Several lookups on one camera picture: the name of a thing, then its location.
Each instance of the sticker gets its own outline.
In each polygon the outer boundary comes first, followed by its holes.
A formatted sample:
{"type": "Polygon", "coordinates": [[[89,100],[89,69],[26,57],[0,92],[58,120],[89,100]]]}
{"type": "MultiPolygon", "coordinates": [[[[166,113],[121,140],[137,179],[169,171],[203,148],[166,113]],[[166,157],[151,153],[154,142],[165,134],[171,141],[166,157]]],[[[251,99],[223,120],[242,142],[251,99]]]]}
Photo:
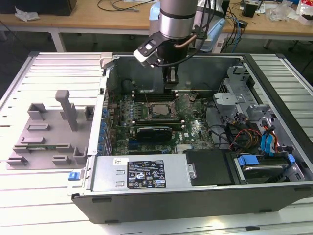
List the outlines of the sticker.
{"type": "Polygon", "coordinates": [[[128,162],[127,174],[129,189],[166,187],[163,160],[128,162]]]}
{"type": "Polygon", "coordinates": [[[113,165],[127,165],[128,158],[114,158],[113,165]]]}

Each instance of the motherboard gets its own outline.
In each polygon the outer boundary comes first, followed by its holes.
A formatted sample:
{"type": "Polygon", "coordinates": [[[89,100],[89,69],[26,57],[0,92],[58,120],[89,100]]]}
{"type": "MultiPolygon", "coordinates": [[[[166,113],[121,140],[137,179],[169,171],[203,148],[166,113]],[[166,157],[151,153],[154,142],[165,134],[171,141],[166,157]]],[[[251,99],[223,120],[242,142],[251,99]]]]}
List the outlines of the motherboard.
{"type": "Polygon", "coordinates": [[[110,96],[111,155],[174,154],[213,148],[204,121],[206,102],[195,99],[192,93],[178,92],[110,96]]]}

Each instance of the black box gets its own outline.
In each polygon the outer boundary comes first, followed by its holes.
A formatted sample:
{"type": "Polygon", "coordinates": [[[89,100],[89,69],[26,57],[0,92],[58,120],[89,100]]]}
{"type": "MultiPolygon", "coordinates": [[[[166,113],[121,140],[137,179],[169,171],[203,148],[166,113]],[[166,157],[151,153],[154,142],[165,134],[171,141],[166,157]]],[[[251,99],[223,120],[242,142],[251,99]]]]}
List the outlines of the black box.
{"type": "Polygon", "coordinates": [[[15,6],[26,12],[69,16],[76,5],[76,0],[0,0],[0,13],[15,13],[15,6]]]}
{"type": "Polygon", "coordinates": [[[254,3],[246,3],[243,9],[243,16],[253,17],[259,5],[254,3]]]}

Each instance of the electronic device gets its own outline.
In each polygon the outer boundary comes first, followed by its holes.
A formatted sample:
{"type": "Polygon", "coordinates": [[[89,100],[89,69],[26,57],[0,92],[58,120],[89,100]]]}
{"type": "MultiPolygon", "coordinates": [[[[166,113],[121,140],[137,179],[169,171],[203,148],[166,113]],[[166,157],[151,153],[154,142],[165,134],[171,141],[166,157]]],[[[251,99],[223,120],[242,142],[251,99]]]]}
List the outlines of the electronic device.
{"type": "Polygon", "coordinates": [[[15,13],[15,7],[25,12],[69,16],[75,8],[76,0],[0,0],[0,13],[15,13]]]}
{"type": "Polygon", "coordinates": [[[181,67],[164,93],[161,68],[125,54],[103,65],[72,195],[91,222],[272,212],[312,194],[313,144],[250,55],[181,67]]]}
{"type": "Polygon", "coordinates": [[[259,3],[255,1],[246,1],[243,9],[243,16],[252,18],[258,7],[259,3]]]}

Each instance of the connector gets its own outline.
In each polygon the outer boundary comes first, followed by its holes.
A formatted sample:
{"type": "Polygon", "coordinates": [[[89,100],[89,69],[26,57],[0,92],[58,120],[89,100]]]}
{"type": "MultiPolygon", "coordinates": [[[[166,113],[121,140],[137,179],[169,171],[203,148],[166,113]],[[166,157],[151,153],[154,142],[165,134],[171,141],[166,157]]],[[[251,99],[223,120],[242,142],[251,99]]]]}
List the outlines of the connector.
{"type": "Polygon", "coordinates": [[[246,28],[248,26],[248,22],[243,20],[238,20],[238,23],[240,28],[246,28]]]}

